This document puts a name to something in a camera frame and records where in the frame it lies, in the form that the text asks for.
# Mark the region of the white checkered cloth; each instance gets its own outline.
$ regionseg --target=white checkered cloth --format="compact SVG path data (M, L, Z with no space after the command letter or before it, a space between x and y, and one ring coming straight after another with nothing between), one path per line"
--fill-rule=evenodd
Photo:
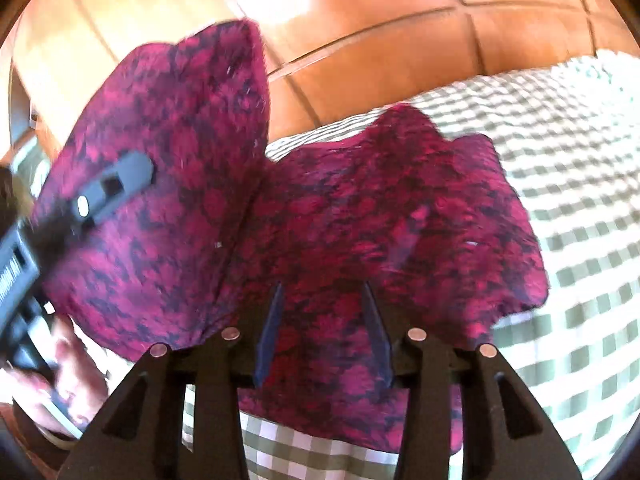
M599 51L549 69L479 76L408 102L453 139L494 142L529 212L551 290L545 306L501 320L494 339L565 439L586 479L607 463L640 410L640 60ZM279 160L340 140L377 108L280 139ZM193 444L194 390L183 440ZM241 414L252 479L390 480L398 456L315 438ZM450 478L462 474L462 452Z

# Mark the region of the screw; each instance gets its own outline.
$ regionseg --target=screw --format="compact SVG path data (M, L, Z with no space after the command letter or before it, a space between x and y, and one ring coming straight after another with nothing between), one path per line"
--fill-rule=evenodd
M228 326L222 331L222 339L235 341L240 337L240 331L235 326Z
M484 343L483 345L480 345L480 353L484 357L492 359L498 355L498 349L489 343Z
M151 357L162 357L166 354L166 345L163 343L156 343L149 349Z
M78 213L82 218L86 218L89 215L89 201L84 195L80 195L76 201L78 205Z
M406 334L411 341L424 341L427 339L427 333L421 328L410 328Z

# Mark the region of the checkered tablecloth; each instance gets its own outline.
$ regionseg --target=checkered tablecloth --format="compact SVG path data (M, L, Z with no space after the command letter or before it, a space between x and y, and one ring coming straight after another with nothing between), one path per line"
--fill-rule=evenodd
M593 478L640 411L640 60L600 51L549 69L479 76L409 103L453 139L481 132L529 212L551 290L545 306L494 327L502 354ZM278 140L279 160L309 142L340 140L377 108ZM193 388L183 438L193 443ZM393 477L398 456L314 438L241 416L253 479ZM462 452L452 457L459 478Z

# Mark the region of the pink and navy patterned cloth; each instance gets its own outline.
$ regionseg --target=pink and navy patterned cloth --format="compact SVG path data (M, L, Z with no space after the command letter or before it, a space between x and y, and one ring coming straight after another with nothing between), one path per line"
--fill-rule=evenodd
M240 407L303 433L398 452L407 394L377 376L363 280L450 344L489 340L548 285L527 213L491 140L444 140L407 105L342 142L264 149L268 85L257 27L241 20L137 48L91 99L34 216L122 153L154 184L71 250L46 283L60 312L135 360L198 344L267 301L286 306L271 374ZM462 442L452 392L452 449Z

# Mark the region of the human hand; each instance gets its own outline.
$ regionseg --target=human hand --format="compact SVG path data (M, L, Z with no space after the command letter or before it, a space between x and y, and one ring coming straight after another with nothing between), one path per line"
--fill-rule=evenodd
M56 315L51 334L58 363L55 389L67 403L75 423L88 423L107 399L106 381L74 333L68 316ZM42 405L50 398L54 386L35 372L12 368L7 375L15 402L31 420L46 430L71 436Z

